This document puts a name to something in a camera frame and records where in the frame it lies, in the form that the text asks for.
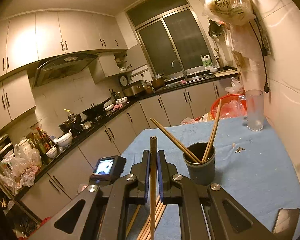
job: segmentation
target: window pane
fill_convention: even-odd
[[[156,74],[170,75],[181,71],[181,67],[177,63],[174,64],[173,68],[171,67],[171,63],[177,59],[177,55],[161,21],[139,30],[139,34]]]
[[[161,13],[186,5],[186,0],[148,0],[127,11],[134,26]]]
[[[197,22],[189,9],[163,18],[185,69],[202,65],[200,55],[210,55]]]

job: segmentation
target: glass mug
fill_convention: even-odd
[[[246,100],[247,103],[248,116],[243,117],[243,119],[248,119],[248,129],[251,131],[262,130],[265,119],[263,112],[263,92],[258,89],[252,89],[246,91],[245,95],[240,95],[238,98],[238,109],[240,109],[241,100]]]

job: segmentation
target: range hood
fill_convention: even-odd
[[[77,52],[54,57],[37,68],[32,88],[76,74],[97,57],[98,55]]]

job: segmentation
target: tile backsplash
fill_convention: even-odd
[[[84,120],[86,116],[82,114],[82,111],[89,108],[92,103],[96,105],[106,100],[110,96],[109,89],[122,93],[118,77],[109,77],[95,84],[88,68],[77,74],[35,87],[32,90],[37,105],[35,113],[22,119],[5,132],[9,134],[13,144],[16,144],[22,136],[31,132],[31,125],[40,121],[42,129],[48,135],[59,137],[63,133],[59,124],[67,120],[65,108],[75,114],[81,113],[82,120]]]

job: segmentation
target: power cord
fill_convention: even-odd
[[[265,86],[264,86],[263,90],[264,90],[264,92],[269,93],[270,88],[268,87],[268,75],[267,75],[266,62],[265,62],[265,56],[267,56],[268,53],[267,53],[266,47],[265,47],[265,45],[264,45],[264,43],[263,43],[263,40],[262,40],[262,35],[261,35],[260,28],[259,28],[259,26],[258,26],[258,22],[256,21],[256,25],[257,25],[258,30],[259,30],[259,33],[260,33],[260,38],[261,38],[262,46],[261,46],[261,44],[260,44],[260,41],[259,41],[259,39],[258,39],[258,36],[257,36],[256,32],[254,31],[254,29],[253,29],[253,27],[252,27],[251,22],[249,22],[249,24],[250,24],[250,26],[251,26],[251,28],[252,28],[252,30],[253,30],[253,33],[254,33],[254,35],[256,36],[257,41],[258,41],[258,43],[259,43],[259,47],[260,47],[260,51],[261,51],[262,59],[263,59],[263,66],[264,66],[264,68],[265,68],[266,83],[265,83]]]

